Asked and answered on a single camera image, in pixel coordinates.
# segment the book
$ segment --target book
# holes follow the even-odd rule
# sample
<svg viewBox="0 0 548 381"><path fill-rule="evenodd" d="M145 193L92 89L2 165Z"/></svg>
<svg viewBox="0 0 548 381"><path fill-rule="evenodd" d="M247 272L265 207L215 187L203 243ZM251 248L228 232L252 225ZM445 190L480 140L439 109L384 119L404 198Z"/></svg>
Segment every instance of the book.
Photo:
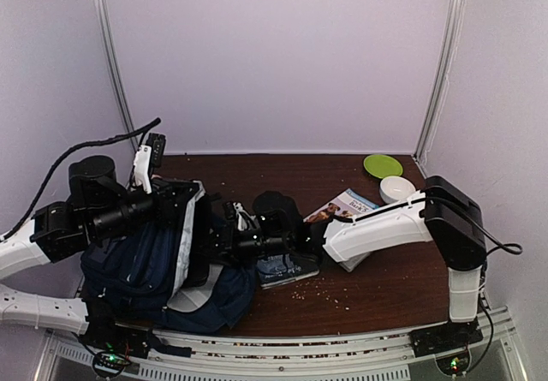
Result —
<svg viewBox="0 0 548 381"><path fill-rule="evenodd" d="M361 197L355 193L352 189L348 188L346 191L337 195L329 203L321 206L318 210L305 218L307 223L317 223L323 221L333 215L339 217L361 216L368 211L375 210L378 205L372 203L368 199ZM363 261L371 253L363 253L339 263L339 265L346 271L351 272L361 261Z"/></svg>
<svg viewBox="0 0 548 381"><path fill-rule="evenodd" d="M306 217L304 221L317 223L331 217L333 214L340 217L359 216L376 208L378 208L378 205L348 188L325 205L322 205ZM354 257L340 263L340 265L346 271L352 271L367 255L369 253ZM319 266L306 257L300 257L297 254L284 254L257 260L257 272L261 288L269 289L313 277L319 273Z"/></svg>

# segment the wooden table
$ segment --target wooden table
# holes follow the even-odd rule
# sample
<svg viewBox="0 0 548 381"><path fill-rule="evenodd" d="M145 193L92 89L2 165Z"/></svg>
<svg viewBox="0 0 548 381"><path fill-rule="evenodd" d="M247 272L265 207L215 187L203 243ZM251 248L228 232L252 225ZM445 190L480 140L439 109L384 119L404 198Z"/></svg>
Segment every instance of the wooden table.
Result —
<svg viewBox="0 0 548 381"><path fill-rule="evenodd" d="M396 156L417 188L424 179L408 156ZM295 199L308 215L346 188L382 204L378 180L362 156L171 156L159 174L201 180L209 193L251 209L265 190ZM257 289L250 313L230 336L319 336L430 324L447 319L447 269L434 243L377 251L353 272L328 260L316 277L274 289Z"/></svg>

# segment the white wall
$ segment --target white wall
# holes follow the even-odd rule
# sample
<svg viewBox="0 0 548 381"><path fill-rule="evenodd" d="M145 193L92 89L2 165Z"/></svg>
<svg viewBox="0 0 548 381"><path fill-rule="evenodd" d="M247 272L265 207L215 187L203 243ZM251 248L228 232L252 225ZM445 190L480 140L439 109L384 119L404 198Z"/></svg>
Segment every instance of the white wall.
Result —
<svg viewBox="0 0 548 381"><path fill-rule="evenodd" d="M0 230L26 210L52 162L69 146L123 133L92 0L0 0ZM103 149L127 177L129 145ZM42 204L67 198L67 166ZM5 281L44 295L70 296L77 257ZM0 325L1 379L31 379L42 331Z"/></svg>
<svg viewBox="0 0 548 381"><path fill-rule="evenodd" d="M467 0L428 174L477 199L485 226L525 247L490 257L488 294L508 305L537 379L548 356L548 0Z"/></svg>
<svg viewBox="0 0 548 381"><path fill-rule="evenodd" d="M449 0L107 0L167 151L413 152Z"/></svg>

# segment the green plate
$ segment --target green plate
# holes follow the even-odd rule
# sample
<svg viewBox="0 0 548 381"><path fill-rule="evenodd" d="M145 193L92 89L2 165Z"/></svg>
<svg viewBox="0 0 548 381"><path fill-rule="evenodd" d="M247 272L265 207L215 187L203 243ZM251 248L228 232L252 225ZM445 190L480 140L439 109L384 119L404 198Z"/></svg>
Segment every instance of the green plate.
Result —
<svg viewBox="0 0 548 381"><path fill-rule="evenodd" d="M373 177L386 178L388 176L401 176L403 167L399 161L384 154L373 154L363 160L363 166Z"/></svg>

